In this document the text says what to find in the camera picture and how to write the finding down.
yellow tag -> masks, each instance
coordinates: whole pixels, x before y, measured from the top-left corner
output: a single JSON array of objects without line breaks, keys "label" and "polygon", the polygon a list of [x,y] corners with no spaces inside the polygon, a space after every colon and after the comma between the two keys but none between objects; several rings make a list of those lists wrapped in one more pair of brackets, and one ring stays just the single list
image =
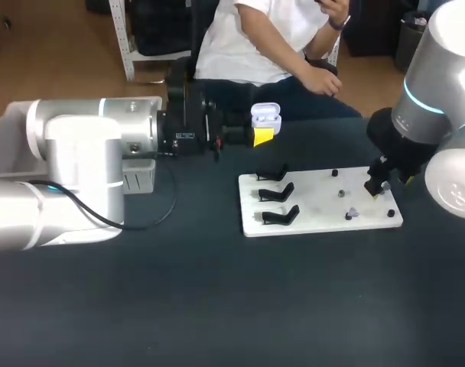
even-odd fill
[{"label": "yellow tag", "polygon": [[273,128],[255,128],[255,143],[253,147],[266,143],[273,139],[275,130]]}]

person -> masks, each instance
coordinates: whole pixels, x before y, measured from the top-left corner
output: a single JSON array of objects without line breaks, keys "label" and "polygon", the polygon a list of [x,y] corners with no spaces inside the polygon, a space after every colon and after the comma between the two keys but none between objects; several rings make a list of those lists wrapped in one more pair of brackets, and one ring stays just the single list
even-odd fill
[{"label": "person", "polygon": [[276,102],[285,122],[359,117],[336,98],[337,76],[308,62],[333,49],[349,7],[350,0],[220,0],[195,79],[228,112]]}]

black holder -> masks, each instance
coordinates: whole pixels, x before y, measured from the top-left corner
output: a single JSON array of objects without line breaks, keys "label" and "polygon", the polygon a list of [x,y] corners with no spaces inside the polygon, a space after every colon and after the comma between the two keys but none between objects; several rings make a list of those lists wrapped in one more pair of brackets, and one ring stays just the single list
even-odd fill
[{"label": "black holder", "polygon": [[260,201],[275,201],[277,203],[285,203],[289,196],[294,192],[294,189],[294,184],[290,182],[281,193],[261,189],[258,190],[258,195],[260,196]]},{"label": "black holder", "polygon": [[258,181],[277,181],[280,182],[285,178],[288,173],[288,164],[284,164],[280,172],[261,172],[256,171]]},{"label": "black holder", "polygon": [[289,226],[295,221],[295,218],[297,218],[300,212],[301,210],[299,209],[299,205],[293,206],[291,211],[288,212],[288,214],[285,216],[277,213],[263,212],[263,224],[267,226],[273,224],[277,224],[280,226]]}]

chair wheel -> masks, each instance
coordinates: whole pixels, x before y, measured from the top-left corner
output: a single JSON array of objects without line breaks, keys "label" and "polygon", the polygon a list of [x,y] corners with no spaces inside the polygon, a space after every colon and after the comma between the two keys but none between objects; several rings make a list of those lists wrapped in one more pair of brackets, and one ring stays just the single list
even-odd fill
[{"label": "chair wheel", "polygon": [[5,23],[6,29],[11,29],[11,21],[10,21],[10,19],[5,18],[5,20],[3,22]]}]

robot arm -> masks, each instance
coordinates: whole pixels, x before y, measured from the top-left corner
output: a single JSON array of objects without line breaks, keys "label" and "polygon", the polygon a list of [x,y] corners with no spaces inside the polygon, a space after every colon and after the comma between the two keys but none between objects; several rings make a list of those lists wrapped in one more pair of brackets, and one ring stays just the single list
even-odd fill
[{"label": "robot arm", "polygon": [[25,122],[27,143],[31,153],[45,161],[47,179],[118,228],[96,219],[56,187],[0,180],[0,249],[116,237],[124,227],[123,158],[208,149],[218,156],[222,139],[249,144],[251,126],[242,116],[225,120],[199,93],[189,94],[186,104],[185,111],[168,106],[165,112],[159,98],[33,102]]},{"label": "robot arm", "polygon": [[[119,124],[99,116],[63,115],[47,121],[44,140],[48,179],[98,214],[123,224]],[[54,187],[0,180],[0,249],[101,242],[120,232]]]},{"label": "robot arm", "polygon": [[384,156],[366,189],[381,192],[390,171],[407,183],[429,162],[425,181],[446,210],[465,218],[465,0],[433,14],[394,109],[376,112],[367,129]]}]

